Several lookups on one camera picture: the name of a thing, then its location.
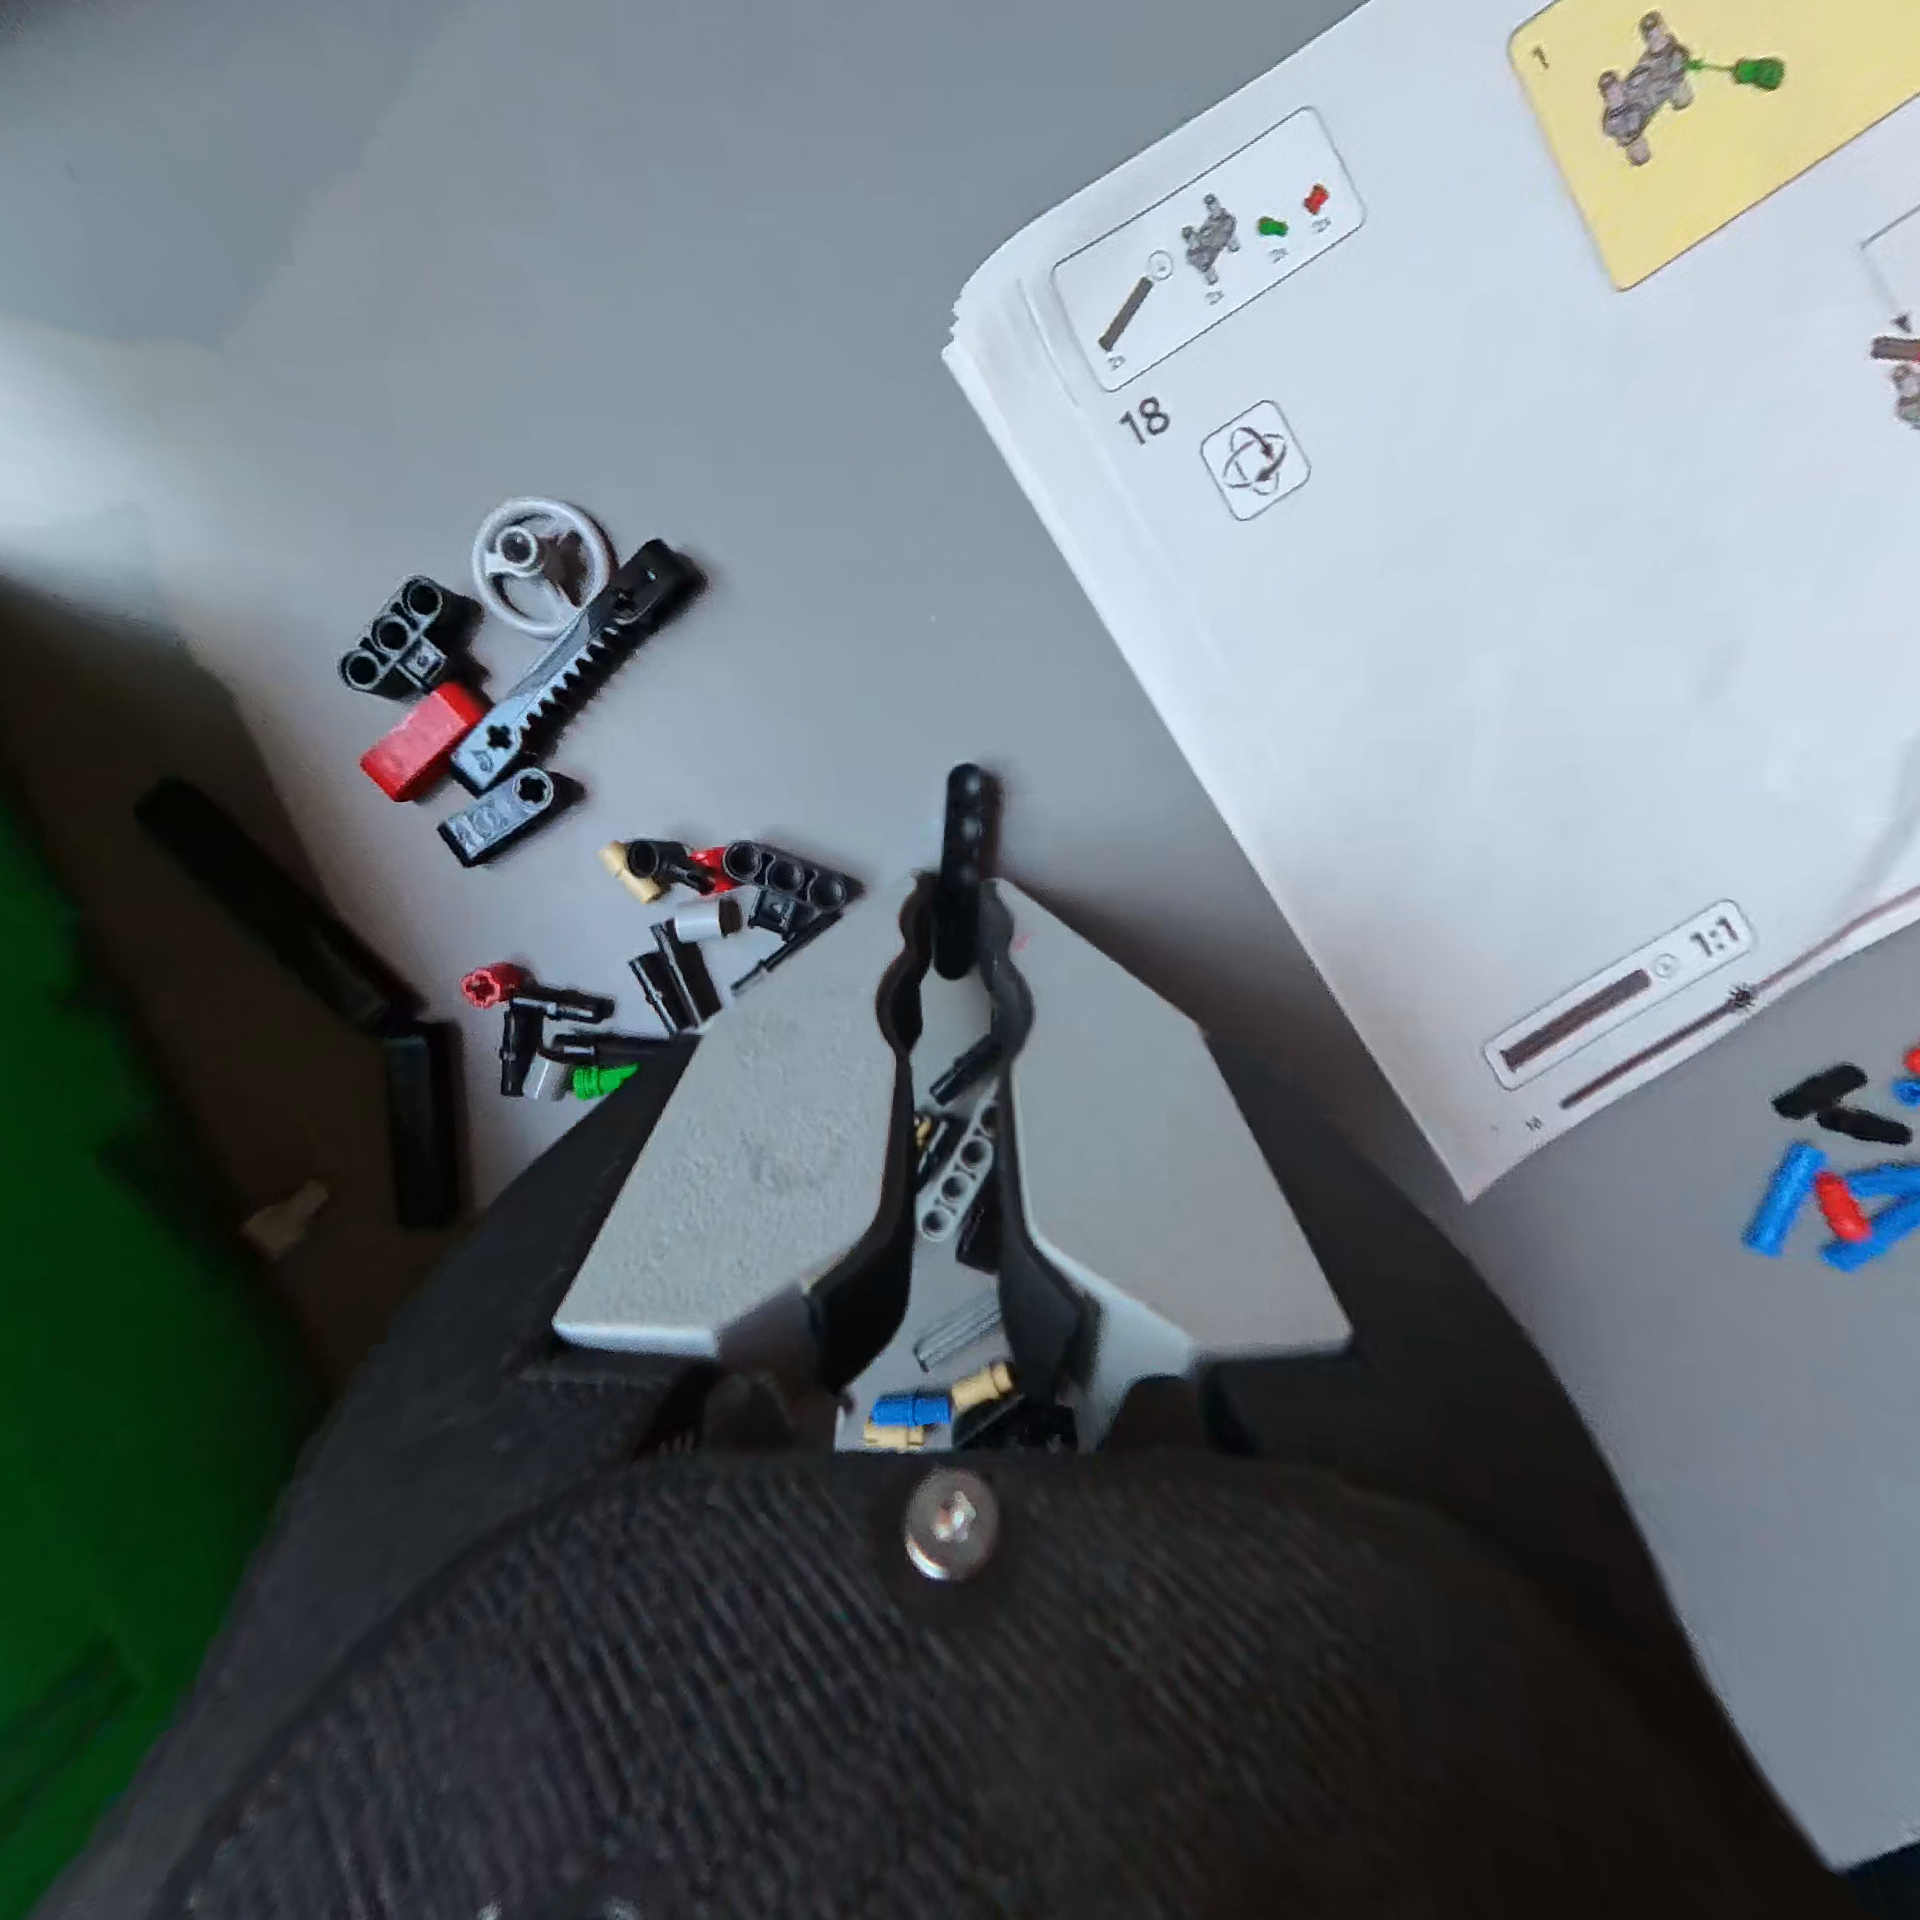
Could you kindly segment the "black lego gear rack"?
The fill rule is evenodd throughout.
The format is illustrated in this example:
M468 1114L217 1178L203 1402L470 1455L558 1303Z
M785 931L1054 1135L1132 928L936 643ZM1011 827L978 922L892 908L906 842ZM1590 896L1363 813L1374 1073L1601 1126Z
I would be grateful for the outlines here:
M449 776L472 796L537 759L566 719L681 612L704 575L664 538L640 543L610 584L556 643L496 697L449 755Z

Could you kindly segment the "cluster of small lego pins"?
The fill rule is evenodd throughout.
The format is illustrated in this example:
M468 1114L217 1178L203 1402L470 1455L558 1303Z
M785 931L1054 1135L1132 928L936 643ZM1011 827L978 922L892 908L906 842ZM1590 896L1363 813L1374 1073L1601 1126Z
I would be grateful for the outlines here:
M1881 1076L1821 1064L1766 1109L1790 1140L1739 1228L1747 1253L1778 1260L1809 1240L1835 1272L1861 1272L1916 1238L1916 1049Z

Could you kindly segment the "red lego brick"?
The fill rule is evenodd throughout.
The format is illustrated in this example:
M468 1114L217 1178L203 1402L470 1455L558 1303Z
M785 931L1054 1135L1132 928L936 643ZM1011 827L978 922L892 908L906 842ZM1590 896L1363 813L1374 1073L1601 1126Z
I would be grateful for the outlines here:
M359 755L359 769L391 802L432 793L455 752L486 719L488 702L462 683L421 695L403 719Z

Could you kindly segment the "black five hole lego beam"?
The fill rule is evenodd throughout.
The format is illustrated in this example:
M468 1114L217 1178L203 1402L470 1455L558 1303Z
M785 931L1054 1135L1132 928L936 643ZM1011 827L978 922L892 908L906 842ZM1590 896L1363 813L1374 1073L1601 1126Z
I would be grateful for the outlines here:
M942 786L942 842L932 882L932 970L963 978L978 953L978 891L994 846L1000 780L961 759Z

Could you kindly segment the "dark two hole lego liftarm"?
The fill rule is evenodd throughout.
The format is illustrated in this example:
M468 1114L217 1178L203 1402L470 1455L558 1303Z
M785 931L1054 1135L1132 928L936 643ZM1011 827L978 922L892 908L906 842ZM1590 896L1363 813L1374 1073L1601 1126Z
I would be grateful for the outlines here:
M460 868L482 868L558 819L580 793L580 784L566 774L521 768L488 793L443 815L436 839Z

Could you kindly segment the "white lego instruction booklet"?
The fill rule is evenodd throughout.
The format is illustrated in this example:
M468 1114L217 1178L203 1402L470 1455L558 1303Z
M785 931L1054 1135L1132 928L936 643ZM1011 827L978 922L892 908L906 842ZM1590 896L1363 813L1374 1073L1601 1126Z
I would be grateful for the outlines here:
M942 359L1467 1198L1916 919L1916 3L1361 3Z

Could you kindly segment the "black bar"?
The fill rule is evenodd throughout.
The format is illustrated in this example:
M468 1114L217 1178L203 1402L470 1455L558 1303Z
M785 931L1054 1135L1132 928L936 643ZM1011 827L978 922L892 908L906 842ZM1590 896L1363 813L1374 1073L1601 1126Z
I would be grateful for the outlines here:
M462 1210L455 1028L432 1022L421 995L194 784L164 776L129 815L230 922L378 1051L395 1224L410 1234L455 1228Z

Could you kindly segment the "green plastic bin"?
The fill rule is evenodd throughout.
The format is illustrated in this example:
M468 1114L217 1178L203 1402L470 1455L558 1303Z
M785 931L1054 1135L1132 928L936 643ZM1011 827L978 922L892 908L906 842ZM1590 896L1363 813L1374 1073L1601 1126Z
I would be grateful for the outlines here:
M165 1731L318 1412L222 1200L3 805L3 1915Z

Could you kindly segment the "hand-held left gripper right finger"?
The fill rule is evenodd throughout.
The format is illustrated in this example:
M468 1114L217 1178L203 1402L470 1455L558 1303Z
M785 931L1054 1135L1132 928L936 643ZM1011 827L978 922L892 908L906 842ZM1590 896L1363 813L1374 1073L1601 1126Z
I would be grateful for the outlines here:
M1000 1313L1023 1387L1100 1442L1141 1380L1351 1348L1203 1032L1011 882L978 891Z

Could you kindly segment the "black three hole lego connector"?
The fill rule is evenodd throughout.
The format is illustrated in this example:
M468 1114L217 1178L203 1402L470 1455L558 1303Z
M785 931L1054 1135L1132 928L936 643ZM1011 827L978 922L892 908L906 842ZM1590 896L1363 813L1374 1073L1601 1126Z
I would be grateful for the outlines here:
M340 655L340 679L388 702L427 695L460 674L480 612L462 590L410 575Z

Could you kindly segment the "light grey lego steering wheel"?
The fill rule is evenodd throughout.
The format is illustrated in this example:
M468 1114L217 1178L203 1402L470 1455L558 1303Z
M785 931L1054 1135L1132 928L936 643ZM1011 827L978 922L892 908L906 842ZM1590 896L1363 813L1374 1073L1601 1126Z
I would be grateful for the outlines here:
M470 543L480 608L535 638L556 638L612 575L610 538L584 508L552 496L493 507Z

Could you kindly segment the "pile of small lego pieces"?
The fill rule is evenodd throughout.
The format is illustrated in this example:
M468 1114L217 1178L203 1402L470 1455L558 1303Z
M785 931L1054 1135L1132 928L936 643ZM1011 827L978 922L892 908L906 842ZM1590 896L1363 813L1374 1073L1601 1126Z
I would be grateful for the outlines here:
M727 873L727 889L707 893L707 905L735 915L751 905L751 918L771 922L779 940L759 962L736 977L723 1011L785 959L798 957L808 940L837 931L854 902L869 896L857 891L857 882L779 850L764 852L731 842L718 865ZM932 957L932 883L925 877L925 974ZM544 1310L537 1323L526 1323L526 1336L510 1348L512 1383L500 1392L512 1409L515 1432L526 1430L537 1445L558 1442L560 1426L586 1412L606 1430L594 1454L618 1463L747 1450L758 1442L833 1445L853 1426L857 1402L854 1383L872 1364L845 1392L798 1392L773 1370L723 1370L711 1360L677 1355L580 1351L552 1333L558 1303L598 1238L664 1100L716 1022L693 1037L660 1043L621 1090L594 1100L592 1117L571 1126L515 1178L470 1242L470 1253L486 1257L480 1277L506 1287L506 1305ZM921 1114L914 1114L914 1156L918 1229L910 1242L910 1290L925 1219Z

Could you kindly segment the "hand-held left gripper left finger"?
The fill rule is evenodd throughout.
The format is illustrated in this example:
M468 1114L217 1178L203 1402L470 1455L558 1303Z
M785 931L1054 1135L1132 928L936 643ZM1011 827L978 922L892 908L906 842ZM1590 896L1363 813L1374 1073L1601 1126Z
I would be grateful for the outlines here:
M693 1049L552 1333L845 1392L910 1293L925 873L854 902Z

